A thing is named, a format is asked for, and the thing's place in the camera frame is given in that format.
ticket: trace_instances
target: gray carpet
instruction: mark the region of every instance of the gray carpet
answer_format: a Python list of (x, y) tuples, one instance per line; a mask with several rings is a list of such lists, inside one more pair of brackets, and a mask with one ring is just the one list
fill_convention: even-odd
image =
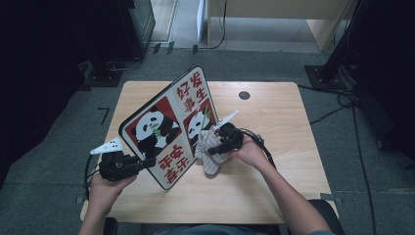
[[(82, 173), (88, 152), (103, 143), (122, 83), (172, 80), (191, 66), (204, 68), (207, 80), (293, 81), (309, 85), (304, 65), (323, 65), (325, 53), (199, 51), (148, 52), (115, 88), (79, 91), (69, 101), (47, 138), (11, 168), (0, 192), (0, 234), (76, 234), (81, 221)], [(337, 96), (300, 90), (309, 120), (339, 107)], [(110, 108), (104, 119), (105, 111)], [(415, 231), (414, 171), (401, 153), (383, 153), (364, 112), (356, 109), (363, 163), (372, 189), (378, 234)], [(337, 199), (346, 234), (372, 234), (369, 198), (356, 147), (352, 111), (343, 109), (312, 125), (327, 177)], [(412, 188), (412, 192), (391, 189)], [(139, 224), (121, 224), (119, 234), (139, 234)]]

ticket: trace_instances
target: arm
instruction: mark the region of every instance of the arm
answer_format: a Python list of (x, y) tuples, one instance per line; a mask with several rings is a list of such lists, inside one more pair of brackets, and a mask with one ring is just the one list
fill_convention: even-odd
[(245, 136), (242, 148), (228, 156), (241, 159), (261, 173), (293, 234), (330, 231), (321, 214), (271, 165), (250, 137)]
[(83, 218), (79, 235), (104, 234), (105, 220), (115, 200), (121, 194), (122, 189), (136, 178), (135, 175), (118, 182), (111, 182), (103, 179), (99, 173), (95, 174), (90, 187), (88, 210)]

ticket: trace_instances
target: person's right hand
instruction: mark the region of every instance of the person's right hand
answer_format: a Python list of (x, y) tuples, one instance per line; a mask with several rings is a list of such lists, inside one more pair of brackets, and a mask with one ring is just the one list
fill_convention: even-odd
[(244, 136), (244, 144), (241, 149), (230, 151), (226, 155), (230, 158), (239, 158), (245, 164), (255, 168), (259, 168), (261, 165), (269, 165), (262, 149), (249, 136)]

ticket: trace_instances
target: hand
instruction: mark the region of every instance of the hand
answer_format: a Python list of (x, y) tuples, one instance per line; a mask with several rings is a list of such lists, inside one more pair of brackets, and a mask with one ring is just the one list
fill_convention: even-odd
[(103, 179), (101, 174), (95, 174), (90, 185), (88, 210), (96, 215), (107, 216), (122, 189), (131, 184), (136, 178), (137, 175), (134, 175), (117, 182), (111, 182)]
[(244, 136), (244, 144), (241, 149), (230, 151), (226, 155), (230, 158), (239, 158), (245, 164), (255, 168), (269, 164), (262, 149), (248, 136)]

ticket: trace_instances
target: round hole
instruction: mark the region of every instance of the round hole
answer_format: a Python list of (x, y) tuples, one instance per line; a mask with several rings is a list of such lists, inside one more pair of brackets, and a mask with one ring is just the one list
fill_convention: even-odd
[(250, 99), (251, 95), (248, 91), (241, 91), (239, 93), (239, 98), (243, 99), (243, 100), (248, 100)]

